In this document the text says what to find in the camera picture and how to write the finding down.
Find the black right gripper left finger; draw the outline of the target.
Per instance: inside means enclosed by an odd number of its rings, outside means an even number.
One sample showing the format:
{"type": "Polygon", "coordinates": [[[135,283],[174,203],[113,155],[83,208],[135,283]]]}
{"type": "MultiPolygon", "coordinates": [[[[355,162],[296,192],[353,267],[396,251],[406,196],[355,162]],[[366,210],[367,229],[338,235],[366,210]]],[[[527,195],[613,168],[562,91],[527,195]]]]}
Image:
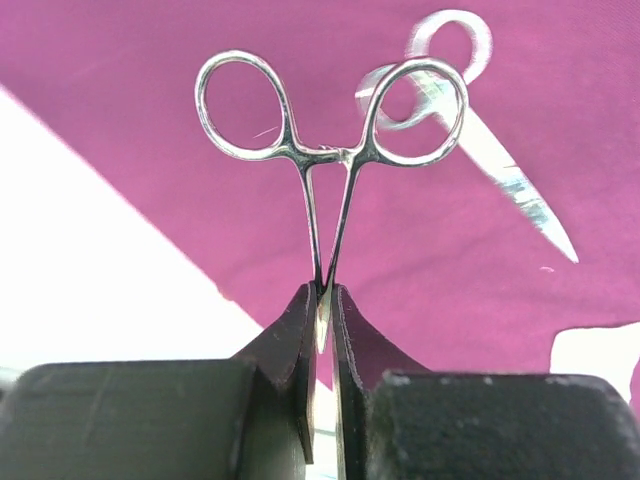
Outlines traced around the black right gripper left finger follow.
{"type": "Polygon", "coordinates": [[[316,289],[227,359],[50,363],[1,403],[5,479],[301,479],[316,289]]]}

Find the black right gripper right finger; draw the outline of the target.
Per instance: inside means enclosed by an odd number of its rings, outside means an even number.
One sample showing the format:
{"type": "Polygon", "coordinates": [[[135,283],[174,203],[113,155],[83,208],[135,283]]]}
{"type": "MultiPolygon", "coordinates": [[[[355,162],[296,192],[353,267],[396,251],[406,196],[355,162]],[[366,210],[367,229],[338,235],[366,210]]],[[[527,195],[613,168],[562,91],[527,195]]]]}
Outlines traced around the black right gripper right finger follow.
{"type": "Polygon", "coordinates": [[[635,479],[639,425],[605,380],[436,372],[332,295],[341,479],[635,479]]]}

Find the white gauze pad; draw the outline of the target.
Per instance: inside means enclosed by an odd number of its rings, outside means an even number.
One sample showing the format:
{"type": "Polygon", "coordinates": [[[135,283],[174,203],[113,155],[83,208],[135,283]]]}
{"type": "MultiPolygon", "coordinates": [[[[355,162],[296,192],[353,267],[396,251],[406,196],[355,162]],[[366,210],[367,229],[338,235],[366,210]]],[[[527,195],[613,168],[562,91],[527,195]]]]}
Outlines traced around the white gauze pad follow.
{"type": "Polygon", "coordinates": [[[638,360],[638,322],[617,327],[574,328],[555,336],[550,370],[631,378],[638,360]]]}

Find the steel hemostat forceps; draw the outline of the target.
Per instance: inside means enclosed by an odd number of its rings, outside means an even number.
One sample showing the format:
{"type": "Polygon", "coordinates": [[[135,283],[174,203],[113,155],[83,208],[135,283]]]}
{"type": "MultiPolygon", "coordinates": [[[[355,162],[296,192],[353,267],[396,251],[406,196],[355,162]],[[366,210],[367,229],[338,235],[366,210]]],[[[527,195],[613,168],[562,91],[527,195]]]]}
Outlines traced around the steel hemostat forceps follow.
{"type": "Polygon", "coordinates": [[[379,163],[394,167],[422,167],[444,159],[458,144],[469,107],[469,94],[463,77],[448,63],[432,57],[414,57],[387,71],[375,85],[366,110],[359,142],[353,147],[312,148],[303,144],[298,136],[293,110],[285,85],[272,66],[263,58],[243,50],[227,50],[205,61],[200,68],[194,87],[197,115],[209,140],[225,154],[243,161],[260,162],[275,158],[287,158],[295,165],[301,179],[306,205],[311,256],[313,262],[316,300],[316,348],[322,353],[326,348],[328,330],[333,318],[332,293],[336,287],[339,255],[346,230],[356,181],[361,168],[367,163],[379,163]],[[242,148],[228,141],[215,126],[206,101],[207,89],[215,70],[231,63],[242,63],[260,71],[270,81],[278,98],[281,127],[277,139],[261,149],[242,148]],[[433,151],[418,157],[406,157],[383,147],[376,138],[376,119],[384,97],[393,84],[412,73],[426,71],[437,74],[455,88],[457,114],[446,139],[433,151]],[[319,229],[312,183],[312,169],[318,165],[336,163],[345,167],[346,180],[340,214],[336,226],[329,266],[322,268],[319,229]]]}

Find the steel surgical scissors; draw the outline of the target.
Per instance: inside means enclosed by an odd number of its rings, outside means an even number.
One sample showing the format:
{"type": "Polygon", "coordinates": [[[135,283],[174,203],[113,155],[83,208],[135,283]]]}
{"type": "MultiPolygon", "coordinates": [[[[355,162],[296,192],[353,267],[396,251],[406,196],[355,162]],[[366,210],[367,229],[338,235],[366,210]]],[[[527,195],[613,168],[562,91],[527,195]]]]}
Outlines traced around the steel surgical scissors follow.
{"type": "MultiPolygon", "coordinates": [[[[427,55],[432,37],[449,23],[462,26],[471,40],[471,60],[462,74],[464,82],[470,84],[485,70],[493,49],[488,24],[471,11],[445,9],[425,17],[414,26],[405,56],[412,58],[427,55]]],[[[412,73],[410,78],[417,90],[412,113],[407,119],[397,121],[381,112],[377,116],[377,126],[384,130],[404,130],[434,115],[441,125],[452,127],[457,105],[455,88],[451,83],[426,71],[412,73]]],[[[472,109],[465,114],[459,146],[552,245],[570,261],[579,261],[566,230],[549,204],[496,135],[472,109]]]]}

